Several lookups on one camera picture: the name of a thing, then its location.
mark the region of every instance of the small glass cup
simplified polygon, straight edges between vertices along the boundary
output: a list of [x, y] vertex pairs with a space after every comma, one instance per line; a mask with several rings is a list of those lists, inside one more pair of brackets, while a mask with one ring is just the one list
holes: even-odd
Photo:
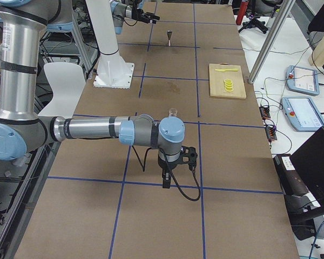
[[176, 108], [169, 109], [169, 117], [176, 117], [178, 115], [178, 110]]

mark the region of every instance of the black monitor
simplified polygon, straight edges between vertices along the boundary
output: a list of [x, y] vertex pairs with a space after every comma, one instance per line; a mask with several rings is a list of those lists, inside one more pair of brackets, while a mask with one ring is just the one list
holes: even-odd
[[292, 225], [304, 224], [308, 220], [324, 215], [324, 127], [319, 128], [291, 155], [290, 159], [308, 190], [321, 205], [307, 212], [298, 211], [289, 214]]

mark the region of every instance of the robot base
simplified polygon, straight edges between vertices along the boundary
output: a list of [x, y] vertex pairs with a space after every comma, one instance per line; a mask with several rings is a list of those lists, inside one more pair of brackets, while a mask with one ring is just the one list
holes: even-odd
[[102, 73], [103, 68], [103, 62], [100, 59], [97, 69], [97, 76], [95, 78], [95, 81], [93, 82], [93, 85], [95, 87], [111, 87], [111, 88], [125, 88], [129, 89], [131, 86], [131, 81], [133, 77], [133, 70], [134, 70], [134, 63], [122, 63], [121, 65], [125, 66], [125, 72], [121, 73], [120, 75], [117, 74], [117, 71], [115, 75], [109, 76], [109, 74], [112, 74], [111, 68], [106, 67], [107, 69], [104, 69], [105, 73]]

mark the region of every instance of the blue cable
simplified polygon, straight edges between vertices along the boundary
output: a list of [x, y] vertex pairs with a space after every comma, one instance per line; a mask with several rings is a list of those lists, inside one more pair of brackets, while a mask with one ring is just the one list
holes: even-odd
[[313, 244], [312, 244], [312, 248], [311, 248], [311, 251], [309, 252], [309, 257], [308, 259], [312, 259], [312, 252], [313, 252], [313, 249], [314, 249], [314, 245], [315, 245], [315, 241], [317, 240], [317, 236], [320, 232], [320, 229], [323, 227], [324, 225], [324, 221], [320, 224], [318, 230], [317, 230], [317, 233], [315, 234], [315, 237], [314, 237], [314, 241], [313, 241]]

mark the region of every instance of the red bottle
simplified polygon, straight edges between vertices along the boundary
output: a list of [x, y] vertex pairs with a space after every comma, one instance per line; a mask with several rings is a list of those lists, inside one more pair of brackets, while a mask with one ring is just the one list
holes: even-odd
[[240, 4], [240, 9], [239, 9], [239, 13], [237, 16], [237, 25], [240, 25], [242, 22], [242, 19], [246, 13], [247, 10], [247, 6], [248, 6], [248, 0], [242, 0], [241, 4]]

